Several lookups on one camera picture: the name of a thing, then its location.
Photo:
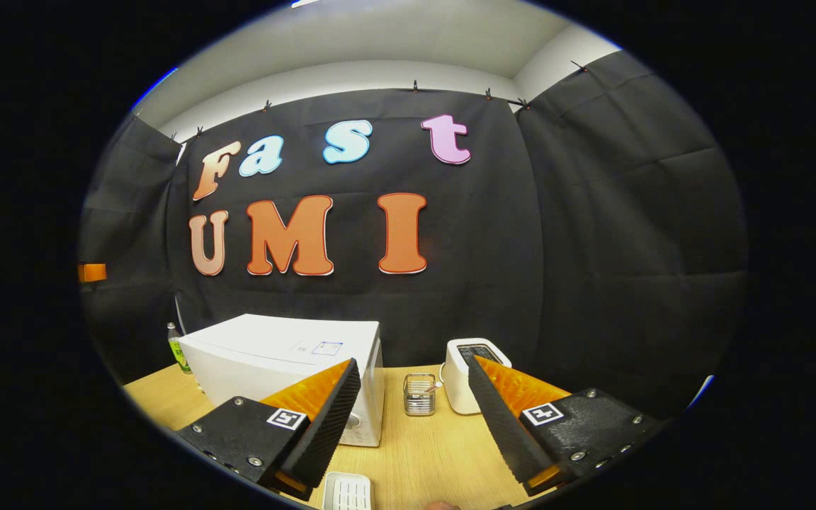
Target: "white container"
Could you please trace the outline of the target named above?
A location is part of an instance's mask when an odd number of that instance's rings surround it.
[[[440,381],[446,388],[449,405],[458,414],[480,413],[480,406],[468,384],[468,362],[465,357],[474,352],[489,353],[483,358],[511,368],[512,362],[488,339],[456,339],[446,344],[446,362],[440,369]]]
[[[231,397],[261,400],[347,359],[361,391],[339,443],[379,446],[385,378],[379,322],[242,315],[178,339],[214,406]]]
[[[327,472],[321,510],[371,510],[370,478],[352,472]]]

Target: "orange letter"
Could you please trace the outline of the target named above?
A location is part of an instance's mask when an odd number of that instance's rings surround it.
[[[417,246],[417,216],[427,199],[413,193],[391,193],[376,200],[386,212],[386,256],[380,271],[388,274],[419,273],[427,268]]]
[[[266,249],[269,249],[279,272],[285,273],[297,247],[295,273],[301,276],[332,274],[333,264],[327,258],[327,212],[332,207],[330,197],[304,197],[286,227],[272,201],[256,201],[247,206],[253,229],[247,272],[257,276],[273,272],[273,265],[266,258]]]
[[[226,168],[229,168],[231,156],[237,154],[241,149],[241,142],[233,142],[216,152],[211,152],[203,158],[203,170],[200,172],[200,186],[194,191],[194,200],[200,200],[208,194],[213,193],[218,188],[216,180],[213,178],[223,177]]]
[[[210,223],[213,223],[212,259],[207,259],[203,249],[203,226],[207,224],[207,217],[195,216],[188,222],[188,226],[191,227],[191,257],[194,258],[194,266],[197,267],[197,271],[207,276],[220,274],[222,266],[226,263],[225,224],[228,219],[227,210],[217,210],[210,214]]]

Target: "ceiling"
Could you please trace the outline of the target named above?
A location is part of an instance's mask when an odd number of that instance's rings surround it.
[[[249,81],[331,62],[435,62],[511,79],[568,25],[522,0],[285,3],[184,62],[135,110],[158,126]]]

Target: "metal pen holder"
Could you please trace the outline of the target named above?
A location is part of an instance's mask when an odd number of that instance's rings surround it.
[[[436,410],[436,383],[434,374],[408,374],[402,385],[405,414],[411,417],[428,417]]]

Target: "wooden table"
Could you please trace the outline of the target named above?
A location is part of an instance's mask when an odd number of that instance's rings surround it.
[[[492,510],[532,499],[512,477],[483,416],[457,414],[449,406],[445,388],[436,391],[433,416],[404,413],[405,375],[438,374],[439,368],[383,369],[386,391],[379,448],[339,445],[327,472],[356,472],[370,478],[375,510],[422,510],[436,500],[463,510]],[[183,374],[178,365],[129,383],[125,390],[153,420],[172,430],[214,410],[194,377]],[[314,490],[308,506],[320,508],[323,488],[321,484]]]

